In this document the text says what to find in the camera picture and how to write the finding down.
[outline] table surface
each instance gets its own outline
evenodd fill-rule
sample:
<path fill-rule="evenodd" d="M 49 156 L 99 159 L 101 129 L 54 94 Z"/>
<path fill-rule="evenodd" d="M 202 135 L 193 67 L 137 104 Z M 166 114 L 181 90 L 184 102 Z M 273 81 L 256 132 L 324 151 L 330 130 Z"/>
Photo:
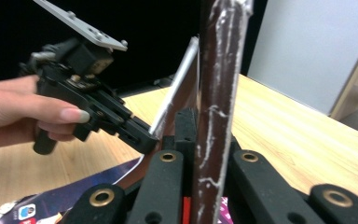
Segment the table surface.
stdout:
<path fill-rule="evenodd" d="M 152 123 L 168 89 L 125 98 Z M 232 132 L 244 149 L 263 154 L 294 188 L 329 183 L 358 195 L 358 132 L 241 76 Z M 83 143 L 59 143 L 49 156 L 32 144 L 0 148 L 0 205 L 96 174 L 139 154 L 103 131 Z"/>

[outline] hand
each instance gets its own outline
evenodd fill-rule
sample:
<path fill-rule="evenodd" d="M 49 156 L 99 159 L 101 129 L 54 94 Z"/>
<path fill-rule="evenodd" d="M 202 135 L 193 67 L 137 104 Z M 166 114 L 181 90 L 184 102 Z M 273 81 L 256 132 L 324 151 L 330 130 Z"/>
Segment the hand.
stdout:
<path fill-rule="evenodd" d="M 40 129 L 69 141 L 76 123 L 90 115 L 65 101 L 36 93 L 37 76 L 0 81 L 0 147 L 34 141 Z"/>

